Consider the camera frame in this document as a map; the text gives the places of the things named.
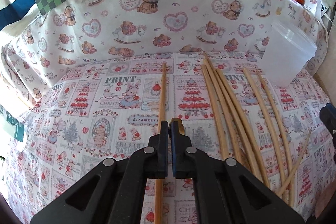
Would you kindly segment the wooden chopstick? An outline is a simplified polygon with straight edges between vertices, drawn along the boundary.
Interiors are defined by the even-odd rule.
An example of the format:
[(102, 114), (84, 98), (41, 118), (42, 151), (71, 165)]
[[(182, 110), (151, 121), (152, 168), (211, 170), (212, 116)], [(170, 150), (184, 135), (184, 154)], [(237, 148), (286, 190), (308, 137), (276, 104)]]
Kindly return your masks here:
[(270, 184), (266, 168), (264, 166), (259, 147), (256, 143), (252, 127), (246, 118), (245, 112), (220, 69), (215, 69), (215, 76), (219, 81), (222, 93), (228, 103), (232, 117), (235, 121), (251, 171), (264, 183), (265, 186), (269, 188)]
[(260, 81), (260, 88), (257, 86), (257, 84), (254, 81), (254, 79), (253, 79), (253, 77), (250, 73), (250, 70), (248, 68), (243, 68), (243, 72), (244, 72), (244, 74), (245, 74), (245, 76), (246, 76), (246, 78), (247, 78), (247, 80), (248, 80), (248, 82), (249, 82), (249, 84), (252, 88), (252, 91), (253, 91), (254, 95), (257, 98), (260, 109), (261, 109), (262, 114), (264, 116), (264, 119), (266, 121), (266, 126), (268, 128), (268, 131), (269, 131), (269, 134), (270, 134), (270, 137), (271, 137), (271, 141), (272, 141), (273, 149), (274, 149), (274, 154), (275, 154), (276, 160), (277, 160), (277, 166), (278, 166), (278, 171), (279, 171), (279, 175), (280, 175), (280, 186), (283, 186), (286, 177), (285, 177), (284, 161), (283, 161), (283, 158), (282, 158), (280, 143), (279, 143), (279, 140), (278, 140), (278, 136), (276, 134), (276, 130), (275, 130), (271, 115), (269, 114), (269, 111), (268, 111), (268, 108), (266, 106), (265, 100), (261, 95), (261, 89), (265, 90), (265, 93), (266, 93), (266, 96), (268, 98), (269, 103), (272, 102), (271, 101), (272, 97), (269, 98), (268, 92), (267, 92), (267, 85), (265, 83), (263, 83), (263, 81), (262, 81), (262, 79), (259, 75), (257, 75), (257, 76), (258, 76), (258, 79)]
[(308, 132), (308, 135), (307, 135), (307, 138), (306, 138), (305, 143), (303, 145), (302, 151), (299, 154), (299, 157), (298, 157), (297, 161), (295, 162), (293, 168), (291, 169), (287, 179), (285, 180), (285, 182), (281, 186), (281, 188), (276, 192), (276, 195), (278, 197), (280, 197), (285, 192), (285, 190), (288, 188), (288, 186), (291, 184), (291, 182), (292, 182), (292, 180), (295, 176), (295, 173), (297, 172), (297, 169), (298, 169), (299, 165), (301, 164), (301, 161), (302, 161), (302, 159), (305, 155), (305, 151), (306, 151), (306, 149), (308, 147), (308, 144), (309, 144), (310, 136), (311, 136), (311, 130), (309, 130), (309, 132)]
[[(159, 100), (158, 133), (161, 132), (161, 123), (165, 120), (166, 102), (166, 63), (162, 66), (161, 95)], [(163, 208), (163, 179), (155, 180), (154, 223), (162, 223)]]
[(241, 162), (242, 161), (242, 151), (239, 147), (239, 142), (238, 142), (238, 140), (241, 140), (241, 139), (240, 139), (238, 129), (237, 129), (235, 121), (232, 117), (232, 114), (231, 114), (230, 108), (228, 106), (228, 103), (227, 103), (227, 101), (224, 98), (224, 95), (222, 93), (222, 89), (219, 85), (219, 81), (217, 80), (217, 77), (215, 76), (215, 67), (213, 66), (210, 58), (207, 55), (207, 53), (203, 53), (203, 54), (205, 56), (204, 64), (205, 64), (205, 66), (206, 66), (206, 68), (207, 68), (207, 70), (210, 74), (211, 81), (214, 85), (214, 88), (215, 88), (216, 93), (217, 93), (217, 97), (218, 97), (220, 105), (222, 107), (222, 112), (223, 112), (223, 115), (224, 115), (224, 119), (226, 121), (228, 132), (230, 134), (231, 144), (232, 144), (232, 148), (233, 148), (233, 151), (234, 151), (234, 157), (235, 157), (236, 160)]
[(220, 153), (221, 153), (222, 159), (225, 160), (229, 157), (229, 151), (227, 147), (226, 134), (225, 134), (225, 131), (222, 125), (221, 114), (218, 109), (216, 92), (214, 90), (214, 85), (211, 81), (210, 74), (206, 66), (203, 64), (201, 68), (202, 68), (203, 77), (206, 82), (206, 87), (207, 87), (207, 91), (209, 94), (211, 108), (213, 110), (215, 125), (217, 129), (217, 136), (219, 139)]
[[(291, 171), (293, 169), (293, 162), (292, 162), (292, 158), (291, 158), (291, 152), (290, 152), (290, 148), (289, 148), (289, 143), (288, 143), (288, 139), (286, 137), (286, 132), (282, 123), (282, 119), (280, 117), (279, 111), (277, 109), (277, 106), (275, 104), (275, 101), (273, 99), (272, 93), (270, 92), (267, 83), (265, 82), (265, 80), (263, 79), (262, 75), (258, 72), (257, 73), (258, 78), (260, 80), (260, 83), (262, 85), (262, 87), (264, 88), (267, 97), (268, 97), (268, 101), (272, 107), (272, 110), (274, 112), (274, 116), (276, 118), (277, 121), (277, 125), (278, 125), (278, 130), (280, 132), (280, 136), (282, 139), (282, 143), (283, 143), (283, 147), (284, 147), (284, 152), (285, 152), (285, 160), (286, 160), (286, 166), (287, 166), (287, 170), (288, 170), (288, 174), (291, 174)], [(289, 193), (289, 205), (293, 206), (294, 205), (294, 186), (293, 186), (293, 178), (291, 179), (290, 183), (288, 184), (288, 186), (285, 188), (285, 190), (288, 189), (288, 193)]]

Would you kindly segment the translucent plastic cup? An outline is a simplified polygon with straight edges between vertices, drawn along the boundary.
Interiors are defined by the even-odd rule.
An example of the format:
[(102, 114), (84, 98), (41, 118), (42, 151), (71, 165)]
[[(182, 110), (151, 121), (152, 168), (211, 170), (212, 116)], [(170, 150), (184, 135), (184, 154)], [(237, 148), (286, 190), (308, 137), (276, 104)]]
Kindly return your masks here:
[(260, 68), (273, 85), (286, 87), (315, 56), (317, 46), (303, 30), (279, 20), (272, 22), (269, 37)]

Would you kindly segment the bear print cloth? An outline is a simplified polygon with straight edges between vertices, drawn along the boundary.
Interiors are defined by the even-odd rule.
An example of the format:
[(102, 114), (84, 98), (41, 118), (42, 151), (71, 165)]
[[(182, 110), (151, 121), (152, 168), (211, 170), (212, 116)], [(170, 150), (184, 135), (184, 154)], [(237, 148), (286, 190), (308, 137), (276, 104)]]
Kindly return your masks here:
[(36, 104), (71, 68), (166, 52), (262, 54), (274, 21), (302, 29), (316, 44), (315, 74), (328, 34), (317, 9), (294, 0), (66, 0), (46, 14), (36, 6), (1, 30), (1, 91)]

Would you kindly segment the striped cloth backdrop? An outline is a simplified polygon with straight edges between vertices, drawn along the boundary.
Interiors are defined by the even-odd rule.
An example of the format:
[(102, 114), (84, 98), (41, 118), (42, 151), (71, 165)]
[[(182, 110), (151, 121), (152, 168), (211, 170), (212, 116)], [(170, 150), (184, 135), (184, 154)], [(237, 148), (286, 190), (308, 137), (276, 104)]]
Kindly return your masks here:
[(39, 15), (35, 0), (1, 0), (1, 40), (20, 35)]

